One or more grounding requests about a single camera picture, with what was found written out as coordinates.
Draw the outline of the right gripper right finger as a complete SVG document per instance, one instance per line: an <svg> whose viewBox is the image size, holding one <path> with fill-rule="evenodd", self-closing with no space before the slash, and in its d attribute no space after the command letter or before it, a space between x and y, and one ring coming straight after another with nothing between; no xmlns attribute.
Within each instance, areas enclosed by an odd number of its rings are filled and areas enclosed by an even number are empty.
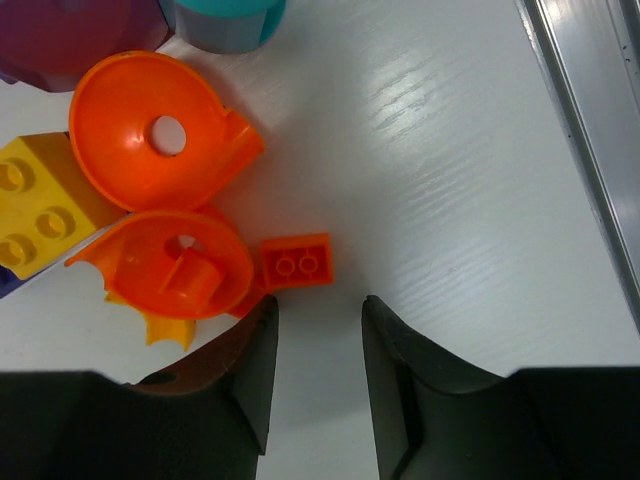
<svg viewBox="0 0 640 480"><path fill-rule="evenodd" d="M383 479L635 479L639 371L524 368L506 377L454 355L380 298L362 306Z"/></svg>

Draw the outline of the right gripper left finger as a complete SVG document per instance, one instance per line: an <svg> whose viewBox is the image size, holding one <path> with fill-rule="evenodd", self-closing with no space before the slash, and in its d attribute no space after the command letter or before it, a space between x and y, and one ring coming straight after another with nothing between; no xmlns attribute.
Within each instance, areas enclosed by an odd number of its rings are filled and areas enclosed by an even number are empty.
<svg viewBox="0 0 640 480"><path fill-rule="evenodd" d="M252 479L266 451L279 309L136 384L92 371L1 376L5 479Z"/></svg>

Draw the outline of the small orange lego brick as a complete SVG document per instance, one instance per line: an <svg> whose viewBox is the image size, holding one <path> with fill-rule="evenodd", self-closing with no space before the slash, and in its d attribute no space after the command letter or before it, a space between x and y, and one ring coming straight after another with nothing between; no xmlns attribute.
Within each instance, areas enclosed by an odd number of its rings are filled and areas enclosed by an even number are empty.
<svg viewBox="0 0 640 480"><path fill-rule="evenodd" d="M328 233L265 240L259 248L262 278L268 291L330 285L333 255Z"/></svg>

